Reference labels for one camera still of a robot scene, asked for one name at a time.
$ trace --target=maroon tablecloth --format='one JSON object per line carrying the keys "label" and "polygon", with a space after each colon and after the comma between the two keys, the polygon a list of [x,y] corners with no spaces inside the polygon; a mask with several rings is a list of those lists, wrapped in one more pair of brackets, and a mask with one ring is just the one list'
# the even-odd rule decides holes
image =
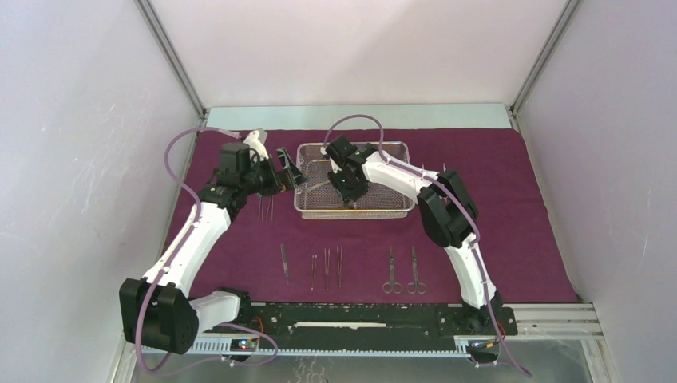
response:
{"label": "maroon tablecloth", "polygon": [[[345,131],[349,140],[378,138],[378,132]],[[321,142],[325,131],[269,131],[269,152],[286,147],[292,157],[300,144]],[[412,164],[461,175],[477,204],[481,251],[493,282],[506,302],[575,302],[564,271],[533,170],[521,137],[509,129],[387,130],[387,140],[404,141]],[[199,190],[218,164],[219,149],[231,140],[214,132],[197,141],[187,183]],[[275,197],[272,223],[257,221],[259,199],[250,197],[230,229],[217,241],[193,283],[200,297],[227,286],[249,291],[256,301],[406,302],[461,301],[460,287],[446,253],[423,231],[415,208],[404,219],[310,221],[294,209],[290,192]],[[182,192],[172,218],[168,243],[186,220],[192,200]],[[287,286],[280,244],[288,253]],[[342,287],[337,285],[334,249],[343,246]],[[425,294],[384,294],[389,248],[395,249],[396,280],[412,281],[411,247],[416,247],[418,276]],[[332,249],[331,287],[324,290],[323,249]],[[311,291],[311,255],[318,254]]]}

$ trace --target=white wall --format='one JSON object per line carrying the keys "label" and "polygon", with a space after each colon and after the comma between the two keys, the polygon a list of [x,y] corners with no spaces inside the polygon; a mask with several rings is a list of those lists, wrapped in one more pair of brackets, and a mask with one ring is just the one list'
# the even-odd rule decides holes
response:
{"label": "white wall", "polygon": [[510,104],[566,1],[153,3],[212,107]]}
{"label": "white wall", "polygon": [[0,380],[103,381],[172,208],[164,146],[197,118],[132,1],[0,20]]}
{"label": "white wall", "polygon": [[674,381],[677,3],[584,2],[520,114],[625,382]]}

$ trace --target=gray floor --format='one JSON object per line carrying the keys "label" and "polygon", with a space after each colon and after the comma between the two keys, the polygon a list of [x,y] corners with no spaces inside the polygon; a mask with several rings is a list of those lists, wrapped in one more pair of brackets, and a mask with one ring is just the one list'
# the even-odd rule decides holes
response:
{"label": "gray floor", "polygon": [[[197,366],[175,377],[156,378],[145,374],[133,381],[151,382],[211,382],[232,381],[282,383],[353,383],[386,381],[410,382],[591,382],[588,365],[578,341],[510,342],[517,360],[533,373],[527,379],[509,367],[476,370],[465,359],[419,357],[278,357],[260,367],[236,366],[214,362]],[[204,356],[174,357],[163,368],[172,371]],[[148,355],[149,365],[158,357]]]}

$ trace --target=wire mesh tray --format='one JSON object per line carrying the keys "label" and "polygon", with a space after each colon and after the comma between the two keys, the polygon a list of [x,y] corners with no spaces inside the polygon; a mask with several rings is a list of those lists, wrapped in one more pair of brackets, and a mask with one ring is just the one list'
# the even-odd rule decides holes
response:
{"label": "wire mesh tray", "polygon": [[[354,143],[364,148],[367,142]],[[307,182],[296,189],[294,207],[304,219],[391,219],[404,218],[414,208],[414,201],[381,184],[369,183],[369,191],[357,202],[343,204],[331,186],[327,173],[331,162],[322,157],[321,143],[301,144],[296,152],[296,166]],[[383,150],[409,163],[409,149],[401,141],[383,143]]]}

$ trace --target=scissors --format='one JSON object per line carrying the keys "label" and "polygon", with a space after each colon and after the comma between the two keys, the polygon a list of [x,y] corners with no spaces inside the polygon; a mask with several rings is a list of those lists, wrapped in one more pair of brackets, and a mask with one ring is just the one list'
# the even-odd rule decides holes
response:
{"label": "scissors", "polygon": [[393,255],[393,247],[390,247],[390,282],[383,283],[383,292],[386,294],[402,292],[402,284],[395,282],[395,257]]}
{"label": "scissors", "polygon": [[416,250],[414,250],[414,247],[411,247],[411,267],[414,269],[414,281],[406,284],[406,292],[409,294],[423,294],[428,290],[428,286],[418,281],[418,265],[416,264]]}

